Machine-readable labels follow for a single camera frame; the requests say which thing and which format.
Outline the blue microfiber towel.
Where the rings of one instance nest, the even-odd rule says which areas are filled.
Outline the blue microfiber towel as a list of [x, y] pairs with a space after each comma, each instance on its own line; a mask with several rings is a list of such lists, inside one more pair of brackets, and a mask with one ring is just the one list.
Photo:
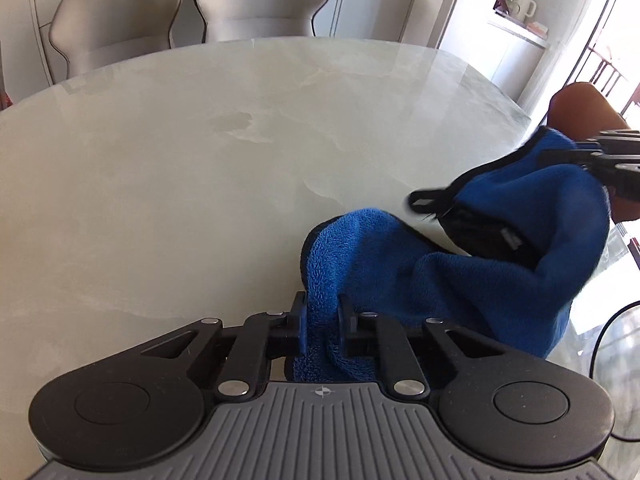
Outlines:
[[540, 128], [515, 152], [428, 193], [426, 212], [445, 229], [454, 252], [379, 209], [316, 226], [300, 253], [306, 350], [288, 376], [294, 382], [375, 378], [369, 359], [341, 354], [342, 299], [357, 312], [388, 315], [405, 326], [442, 318], [548, 356], [610, 228], [608, 194], [595, 177], [573, 164], [539, 165], [544, 151], [575, 148], [559, 131]]

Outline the brown leather chair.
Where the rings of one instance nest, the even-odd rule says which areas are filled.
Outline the brown leather chair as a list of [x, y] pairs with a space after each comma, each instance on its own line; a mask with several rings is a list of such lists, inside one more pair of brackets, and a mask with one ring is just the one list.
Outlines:
[[590, 82], [574, 82], [552, 96], [547, 126], [576, 142], [597, 136], [601, 131], [627, 129], [628, 125]]

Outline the white teapot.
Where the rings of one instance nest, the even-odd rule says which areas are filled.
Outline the white teapot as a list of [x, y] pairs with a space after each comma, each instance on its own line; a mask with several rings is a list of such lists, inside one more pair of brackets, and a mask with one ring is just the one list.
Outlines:
[[526, 18], [532, 18], [537, 10], [535, 0], [506, 0], [509, 15], [514, 20], [524, 22]]

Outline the beige chair left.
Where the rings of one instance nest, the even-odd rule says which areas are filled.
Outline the beige chair left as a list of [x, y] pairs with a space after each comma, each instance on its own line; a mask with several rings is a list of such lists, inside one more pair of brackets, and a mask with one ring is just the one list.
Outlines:
[[182, 0], [61, 0], [49, 40], [66, 76], [169, 50]]

